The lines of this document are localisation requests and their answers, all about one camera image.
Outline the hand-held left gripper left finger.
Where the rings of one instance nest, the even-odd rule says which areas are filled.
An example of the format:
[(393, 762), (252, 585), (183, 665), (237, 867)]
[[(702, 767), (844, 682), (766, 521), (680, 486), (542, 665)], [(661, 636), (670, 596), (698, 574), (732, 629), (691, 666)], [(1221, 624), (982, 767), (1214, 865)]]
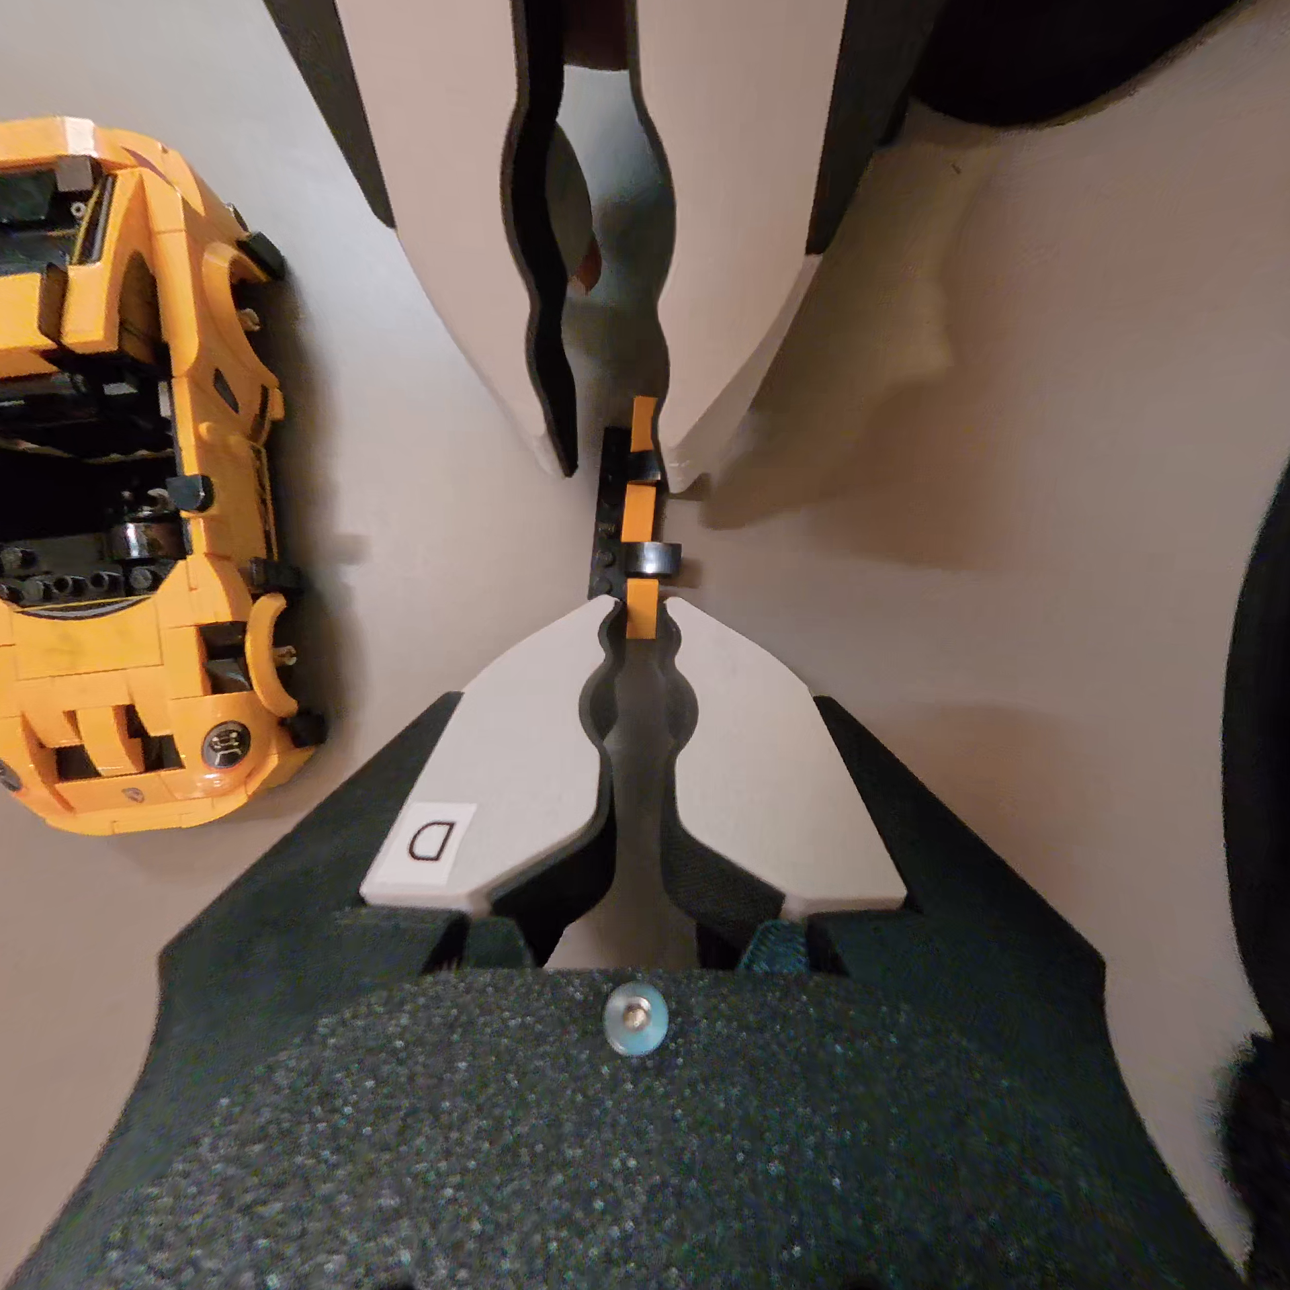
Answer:
[(461, 693), (360, 886), (372, 907), (471, 916), (585, 851), (610, 824), (618, 601), (526, 636)]

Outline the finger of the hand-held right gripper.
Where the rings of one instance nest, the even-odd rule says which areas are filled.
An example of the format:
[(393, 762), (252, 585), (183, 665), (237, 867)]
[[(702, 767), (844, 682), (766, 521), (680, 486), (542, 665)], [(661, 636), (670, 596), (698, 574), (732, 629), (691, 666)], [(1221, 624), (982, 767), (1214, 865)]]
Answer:
[(574, 475), (562, 316), (581, 294), (581, 167), (556, 121), (565, 6), (337, 9), (416, 278), (539, 464)]
[(657, 319), (668, 488), (723, 468), (820, 257), (808, 254), (845, 2), (645, 2), (636, 80), (675, 234)]

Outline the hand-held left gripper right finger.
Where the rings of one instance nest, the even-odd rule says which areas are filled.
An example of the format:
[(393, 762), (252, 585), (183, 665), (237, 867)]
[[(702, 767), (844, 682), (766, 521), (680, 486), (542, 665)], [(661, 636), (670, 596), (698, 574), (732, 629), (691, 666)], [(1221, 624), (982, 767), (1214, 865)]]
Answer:
[(895, 911), (907, 886), (810, 688), (670, 597), (665, 886), (698, 923)]

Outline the black yellow lego plate assembly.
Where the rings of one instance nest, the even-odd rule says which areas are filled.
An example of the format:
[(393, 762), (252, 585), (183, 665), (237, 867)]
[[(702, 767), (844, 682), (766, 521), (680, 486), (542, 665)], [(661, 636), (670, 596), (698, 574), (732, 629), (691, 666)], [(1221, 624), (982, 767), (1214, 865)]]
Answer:
[(631, 454), (629, 443), (631, 422), (604, 429), (587, 592), (592, 601), (606, 596), (622, 606), (629, 576), (656, 578), (663, 590), (682, 569), (680, 544), (656, 537), (666, 498), (661, 450), (654, 443), (650, 454)]

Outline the yellow lego car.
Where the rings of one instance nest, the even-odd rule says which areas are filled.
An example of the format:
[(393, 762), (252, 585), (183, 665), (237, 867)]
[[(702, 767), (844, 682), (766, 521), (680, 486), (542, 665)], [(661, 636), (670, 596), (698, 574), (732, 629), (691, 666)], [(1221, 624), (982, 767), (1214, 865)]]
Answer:
[(326, 739), (285, 674), (255, 298), (285, 278), (184, 156), (2, 128), (2, 775), (60, 831), (214, 822)]

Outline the person's dark clothed torso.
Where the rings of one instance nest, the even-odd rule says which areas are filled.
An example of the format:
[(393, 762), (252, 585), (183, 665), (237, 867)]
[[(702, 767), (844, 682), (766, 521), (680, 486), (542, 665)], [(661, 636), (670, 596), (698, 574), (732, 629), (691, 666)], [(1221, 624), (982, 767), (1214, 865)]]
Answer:
[(1235, 604), (1221, 716), (1221, 812), (1235, 945), (1265, 1030), (1223, 1120), (1251, 1225), (1249, 1280), (1287, 1287), (1288, 1244), (1288, 493), (1269, 503)]

